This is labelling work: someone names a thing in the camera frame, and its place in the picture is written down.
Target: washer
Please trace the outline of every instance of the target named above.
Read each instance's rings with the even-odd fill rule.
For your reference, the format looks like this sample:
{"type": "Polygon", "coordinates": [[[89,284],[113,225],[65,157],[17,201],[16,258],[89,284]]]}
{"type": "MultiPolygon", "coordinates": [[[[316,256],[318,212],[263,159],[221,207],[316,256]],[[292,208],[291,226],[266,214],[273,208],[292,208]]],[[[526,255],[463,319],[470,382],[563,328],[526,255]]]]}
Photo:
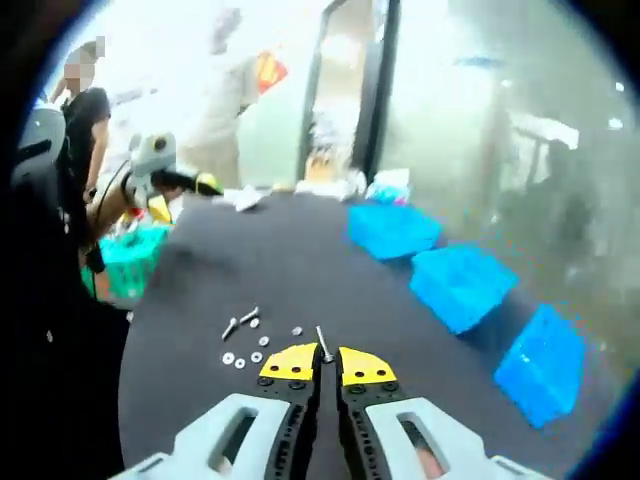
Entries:
{"type": "Polygon", "coordinates": [[[225,365],[231,365],[235,359],[236,356],[233,353],[227,352],[222,356],[222,363],[225,365]]]}

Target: red sign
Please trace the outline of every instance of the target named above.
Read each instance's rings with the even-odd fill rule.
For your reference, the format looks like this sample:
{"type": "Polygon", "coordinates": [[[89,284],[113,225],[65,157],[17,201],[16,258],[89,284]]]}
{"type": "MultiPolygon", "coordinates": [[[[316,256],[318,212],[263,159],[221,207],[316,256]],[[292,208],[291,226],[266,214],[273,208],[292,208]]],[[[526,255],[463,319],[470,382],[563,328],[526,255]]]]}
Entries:
{"type": "Polygon", "coordinates": [[[263,94],[280,82],[289,72],[271,52],[262,52],[258,56],[258,89],[263,94]]]}

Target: black table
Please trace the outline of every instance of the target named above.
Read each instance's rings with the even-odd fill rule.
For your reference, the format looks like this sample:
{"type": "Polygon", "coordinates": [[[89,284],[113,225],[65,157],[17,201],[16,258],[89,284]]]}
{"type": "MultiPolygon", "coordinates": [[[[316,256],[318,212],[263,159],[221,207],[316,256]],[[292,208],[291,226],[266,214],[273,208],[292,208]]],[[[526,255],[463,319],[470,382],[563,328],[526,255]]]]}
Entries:
{"type": "MultiPolygon", "coordinates": [[[[204,202],[183,211],[135,309],[124,353],[125,464],[171,452],[174,435],[192,420],[230,393],[250,393],[259,371],[252,352],[266,356],[315,341],[314,326],[321,325],[330,347],[351,346],[388,361],[407,393],[429,398],[475,430],[488,455],[563,476],[610,406],[595,362],[587,363],[575,411],[542,431],[531,428],[491,379],[520,327],[488,319],[499,325],[490,334],[451,335],[409,290],[407,261],[382,264],[349,243],[346,211],[334,200],[290,195],[272,195],[253,213],[204,202]],[[260,327],[242,328],[223,344],[229,319],[255,305],[263,312],[260,327]],[[296,326],[304,329],[301,337],[291,334],[296,326]],[[511,330],[508,341],[501,330],[511,330]],[[271,339],[267,349],[258,346],[263,335],[271,339]],[[246,367],[224,365],[226,351],[245,358],[246,367]]],[[[333,366],[325,367],[322,383],[308,478],[347,479],[334,435],[333,366]]]]}

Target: metal frame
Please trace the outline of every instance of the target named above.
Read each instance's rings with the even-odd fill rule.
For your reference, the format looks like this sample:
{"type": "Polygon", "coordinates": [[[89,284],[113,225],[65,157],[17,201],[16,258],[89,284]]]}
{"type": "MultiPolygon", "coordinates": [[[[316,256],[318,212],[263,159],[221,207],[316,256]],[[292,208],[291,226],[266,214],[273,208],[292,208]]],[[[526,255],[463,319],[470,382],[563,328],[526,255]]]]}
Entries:
{"type": "MultiPolygon", "coordinates": [[[[331,14],[349,0],[334,0],[322,13],[320,31],[315,44],[313,59],[305,95],[300,152],[298,159],[297,178],[302,179],[305,164],[311,153],[311,121],[313,119],[313,105],[318,93],[320,67],[322,64],[321,46],[327,34],[331,14]]],[[[360,98],[360,115],[356,128],[352,155],[352,166],[364,171],[367,178],[373,178],[379,163],[382,148],[383,128],[386,125],[386,111],[393,66],[395,63],[396,38],[400,0],[387,0],[388,13],[384,24],[384,37],[380,42],[373,42],[368,46],[364,67],[364,78],[360,98]]]]}

